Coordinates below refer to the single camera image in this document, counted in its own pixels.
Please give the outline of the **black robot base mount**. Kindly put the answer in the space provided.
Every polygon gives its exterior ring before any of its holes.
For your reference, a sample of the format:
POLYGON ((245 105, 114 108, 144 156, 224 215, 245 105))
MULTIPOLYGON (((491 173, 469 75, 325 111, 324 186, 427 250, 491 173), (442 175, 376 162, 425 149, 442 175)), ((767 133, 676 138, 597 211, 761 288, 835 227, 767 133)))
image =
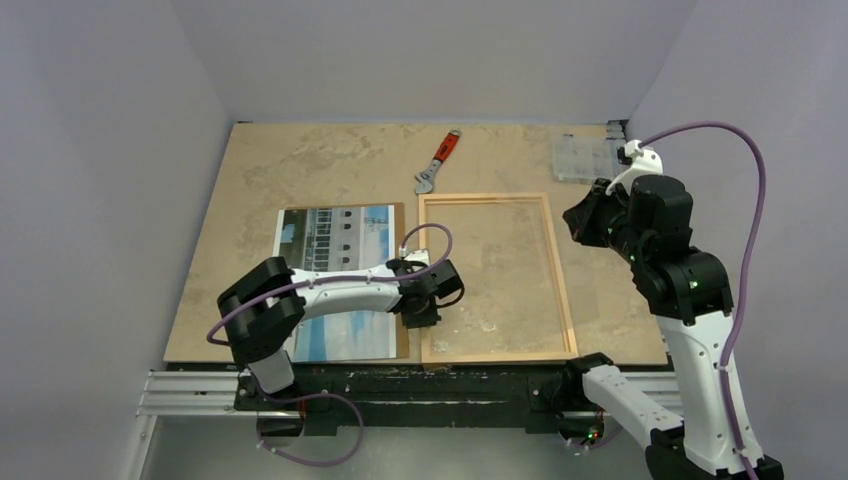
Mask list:
POLYGON ((514 428, 593 445, 613 432, 610 414, 582 393, 576 369, 553 364, 295 366, 295 382, 267 394, 238 378, 238 411, 289 413, 308 435, 341 426, 514 428))

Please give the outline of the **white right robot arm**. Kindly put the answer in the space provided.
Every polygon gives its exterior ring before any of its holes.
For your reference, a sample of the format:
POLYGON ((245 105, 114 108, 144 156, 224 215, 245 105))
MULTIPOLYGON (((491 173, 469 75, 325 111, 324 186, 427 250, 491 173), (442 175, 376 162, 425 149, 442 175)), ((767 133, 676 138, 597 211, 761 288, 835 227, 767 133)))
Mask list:
POLYGON ((733 301, 727 271, 691 243, 693 199, 660 174, 630 184, 598 179, 563 218, 572 239, 606 247, 630 267, 665 339, 682 411, 674 414, 631 385, 602 353, 570 360, 564 399, 609 413, 642 447, 655 479, 781 479, 748 421, 730 346, 733 301))

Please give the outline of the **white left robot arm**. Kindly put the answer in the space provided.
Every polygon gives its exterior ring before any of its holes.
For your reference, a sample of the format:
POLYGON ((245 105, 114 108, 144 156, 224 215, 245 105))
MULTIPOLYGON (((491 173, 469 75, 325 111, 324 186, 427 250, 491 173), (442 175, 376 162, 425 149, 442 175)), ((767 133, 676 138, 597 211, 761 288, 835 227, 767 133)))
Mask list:
POLYGON ((423 252, 355 271, 293 268, 282 256, 260 262, 217 298, 224 345, 246 368, 272 408, 297 399, 298 382, 284 343, 305 320, 359 311, 394 314, 408 329, 431 327, 465 285, 453 263, 429 265, 423 252))

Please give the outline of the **light wooden picture frame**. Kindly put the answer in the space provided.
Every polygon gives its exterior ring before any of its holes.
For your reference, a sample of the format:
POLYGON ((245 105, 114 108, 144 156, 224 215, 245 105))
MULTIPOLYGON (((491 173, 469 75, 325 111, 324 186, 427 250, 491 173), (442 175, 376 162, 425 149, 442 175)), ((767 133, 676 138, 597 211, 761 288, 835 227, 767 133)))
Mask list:
POLYGON ((544 193, 423 195, 421 223, 453 234, 465 284, 421 333, 424 364, 564 361, 578 348, 552 213, 544 193))

